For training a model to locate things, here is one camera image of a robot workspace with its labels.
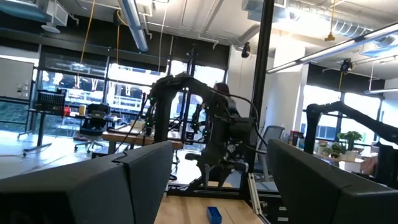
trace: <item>blue block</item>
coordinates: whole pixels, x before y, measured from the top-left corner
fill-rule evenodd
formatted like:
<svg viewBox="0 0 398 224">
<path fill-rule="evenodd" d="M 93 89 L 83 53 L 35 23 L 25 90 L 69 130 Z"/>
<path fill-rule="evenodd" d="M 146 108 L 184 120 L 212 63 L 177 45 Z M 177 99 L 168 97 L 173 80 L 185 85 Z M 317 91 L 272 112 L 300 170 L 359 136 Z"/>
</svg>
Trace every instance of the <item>blue block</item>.
<svg viewBox="0 0 398 224">
<path fill-rule="evenodd" d="M 223 220 L 217 207 L 207 207 L 207 218 L 211 224 L 220 224 Z"/>
</svg>

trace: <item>ceiling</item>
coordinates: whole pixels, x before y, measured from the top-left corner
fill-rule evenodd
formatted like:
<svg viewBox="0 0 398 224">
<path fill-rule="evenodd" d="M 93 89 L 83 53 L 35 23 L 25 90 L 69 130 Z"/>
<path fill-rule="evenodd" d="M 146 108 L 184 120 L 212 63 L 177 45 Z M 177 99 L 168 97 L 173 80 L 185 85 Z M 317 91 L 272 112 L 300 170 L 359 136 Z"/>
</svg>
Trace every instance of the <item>ceiling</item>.
<svg viewBox="0 0 398 224">
<path fill-rule="evenodd" d="M 72 14 L 90 16 L 91 2 L 93 0 L 58 0 Z M 245 33 L 256 29 L 259 22 L 248 19 L 248 12 L 242 10 L 242 1 L 245 0 L 170 0 L 168 4 L 153 3 L 154 11 L 151 17 L 147 16 L 149 30 L 160 32 L 165 16 L 163 31 L 168 34 L 184 36 L 193 39 L 203 39 L 219 44 L 235 45 L 240 47 L 247 39 Z M 331 8 L 331 0 L 302 0 L 315 6 Z M 119 7 L 118 0 L 96 0 L 94 18 L 104 21 L 113 20 L 113 12 Z M 398 16 L 398 4 L 394 0 L 349 0 L 336 6 L 336 11 L 354 15 L 357 22 L 371 23 L 371 27 L 377 29 L 396 21 Z M 328 34 L 328 26 L 314 28 L 312 25 L 302 24 L 298 26 L 294 21 L 276 22 L 272 26 L 271 49 L 279 43 L 280 37 L 289 36 L 298 44 L 306 46 L 307 54 L 330 47 L 348 38 L 336 36 L 336 41 L 325 42 L 323 39 Z M 254 48 L 257 46 L 259 34 L 249 36 L 249 41 Z M 357 49 L 343 52 L 322 62 L 317 62 L 324 67 L 340 68 L 338 61 L 344 58 L 352 58 L 352 61 L 367 58 L 361 55 L 365 49 L 361 46 Z M 374 75 L 379 78 L 398 78 L 395 74 L 398 62 L 389 62 L 385 65 L 375 65 Z M 358 65 L 354 72 L 363 75 L 371 74 L 372 63 Z"/>
</svg>

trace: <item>whiteboard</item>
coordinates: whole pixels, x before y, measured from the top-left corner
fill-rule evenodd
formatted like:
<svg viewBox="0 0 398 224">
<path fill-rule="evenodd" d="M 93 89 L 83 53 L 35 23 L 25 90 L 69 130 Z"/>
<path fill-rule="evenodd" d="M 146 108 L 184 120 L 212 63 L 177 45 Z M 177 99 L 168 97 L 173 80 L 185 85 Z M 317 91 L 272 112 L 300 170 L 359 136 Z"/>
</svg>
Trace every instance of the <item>whiteboard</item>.
<svg viewBox="0 0 398 224">
<path fill-rule="evenodd" d="M 29 100 L 34 64 L 0 58 L 0 97 Z"/>
</svg>

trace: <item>office chair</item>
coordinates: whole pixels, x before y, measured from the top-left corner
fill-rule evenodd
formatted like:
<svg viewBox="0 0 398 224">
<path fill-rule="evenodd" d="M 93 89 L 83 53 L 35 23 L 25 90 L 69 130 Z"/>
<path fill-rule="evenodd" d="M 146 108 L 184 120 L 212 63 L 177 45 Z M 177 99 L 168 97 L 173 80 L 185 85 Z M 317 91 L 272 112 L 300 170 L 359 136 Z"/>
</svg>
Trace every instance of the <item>office chair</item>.
<svg viewBox="0 0 398 224">
<path fill-rule="evenodd" d="M 270 139 L 280 139 L 282 133 L 284 132 L 284 127 L 280 126 L 268 126 L 262 135 L 262 138 L 268 143 Z M 257 150 L 267 152 L 267 146 L 260 140 Z M 263 179 L 258 179 L 256 181 L 270 181 L 267 167 L 267 156 L 263 154 L 257 154 L 258 163 L 254 165 L 255 174 L 263 174 Z"/>
<path fill-rule="evenodd" d="M 85 118 L 85 122 L 80 127 L 79 133 L 86 136 L 90 141 L 79 143 L 75 145 L 75 152 L 78 146 L 88 146 L 87 153 L 90 153 L 90 148 L 94 146 L 104 147 L 103 144 L 99 143 L 98 140 L 104 128 L 106 126 L 106 121 L 104 117 L 108 115 L 111 111 L 110 106 L 104 104 L 90 104 L 87 106 L 87 113 L 90 115 L 89 118 Z"/>
</svg>

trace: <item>gray floor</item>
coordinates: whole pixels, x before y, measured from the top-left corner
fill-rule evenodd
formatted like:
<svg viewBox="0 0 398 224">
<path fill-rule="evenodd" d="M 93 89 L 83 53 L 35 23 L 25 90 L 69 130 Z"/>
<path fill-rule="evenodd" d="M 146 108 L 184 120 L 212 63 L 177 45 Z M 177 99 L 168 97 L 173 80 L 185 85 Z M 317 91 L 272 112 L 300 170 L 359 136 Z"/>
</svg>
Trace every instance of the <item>gray floor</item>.
<svg viewBox="0 0 398 224">
<path fill-rule="evenodd" d="M 43 140 L 43 143 L 52 142 L 51 146 L 28 152 L 28 155 L 24 157 L 23 149 L 35 146 L 36 142 L 37 135 L 25 135 L 17 140 L 17 133 L 0 131 L 0 179 L 91 159 L 91 154 L 87 154 L 84 147 L 80 147 L 77 152 L 74 151 L 74 146 L 79 141 L 53 136 L 44 136 Z M 183 159 L 186 153 L 186 151 L 178 152 L 181 163 L 178 165 L 177 171 L 174 169 L 174 174 L 178 177 L 178 184 L 189 184 L 200 176 L 196 162 Z M 233 172 L 226 182 L 239 188 L 240 173 Z M 257 188 L 259 190 L 276 190 L 273 182 L 257 183 Z"/>
</svg>

